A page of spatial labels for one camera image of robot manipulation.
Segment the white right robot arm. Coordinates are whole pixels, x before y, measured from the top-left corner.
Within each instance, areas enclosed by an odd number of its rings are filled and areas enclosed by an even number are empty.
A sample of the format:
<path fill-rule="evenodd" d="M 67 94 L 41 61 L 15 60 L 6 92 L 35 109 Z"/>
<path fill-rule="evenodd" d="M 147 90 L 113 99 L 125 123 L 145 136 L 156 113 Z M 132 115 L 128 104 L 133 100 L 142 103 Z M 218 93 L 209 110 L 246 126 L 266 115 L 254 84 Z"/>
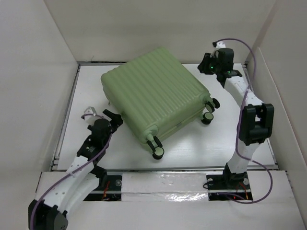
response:
<path fill-rule="evenodd" d="M 215 74 L 240 107 L 235 152 L 221 175 L 207 177 L 204 187 L 210 190 L 235 189 L 243 183 L 254 152 L 272 134 L 274 106 L 253 93 L 242 74 L 233 68 L 233 58 L 232 49 L 217 48 L 213 53 L 205 53 L 198 65 L 200 73 Z"/>

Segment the light green hard suitcase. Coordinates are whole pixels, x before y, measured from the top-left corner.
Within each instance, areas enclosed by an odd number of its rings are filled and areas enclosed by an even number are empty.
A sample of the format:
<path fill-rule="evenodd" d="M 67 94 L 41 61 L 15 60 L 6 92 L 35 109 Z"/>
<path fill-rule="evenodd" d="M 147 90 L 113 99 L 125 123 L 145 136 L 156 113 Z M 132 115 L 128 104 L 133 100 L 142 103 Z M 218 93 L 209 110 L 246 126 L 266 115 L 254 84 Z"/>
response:
<path fill-rule="evenodd" d="M 165 153 L 165 139 L 196 118 L 209 124 L 220 107 L 164 47 L 109 70 L 102 74 L 101 83 L 124 123 L 157 160 Z"/>

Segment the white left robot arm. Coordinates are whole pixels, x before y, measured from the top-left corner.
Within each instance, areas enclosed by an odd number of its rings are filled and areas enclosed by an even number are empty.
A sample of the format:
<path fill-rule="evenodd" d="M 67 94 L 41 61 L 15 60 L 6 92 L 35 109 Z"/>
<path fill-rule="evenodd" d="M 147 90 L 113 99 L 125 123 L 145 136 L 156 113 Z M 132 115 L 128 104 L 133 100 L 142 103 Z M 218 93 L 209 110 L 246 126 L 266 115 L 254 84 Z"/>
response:
<path fill-rule="evenodd" d="M 107 171 L 97 164 L 123 120 L 121 115 L 107 109 L 102 115 L 82 115 L 82 119 L 87 117 L 94 118 L 87 127 L 91 133 L 77 151 L 65 175 L 29 204 L 30 230 L 67 229 L 69 218 L 80 203 L 93 190 L 102 190 L 107 185 Z"/>

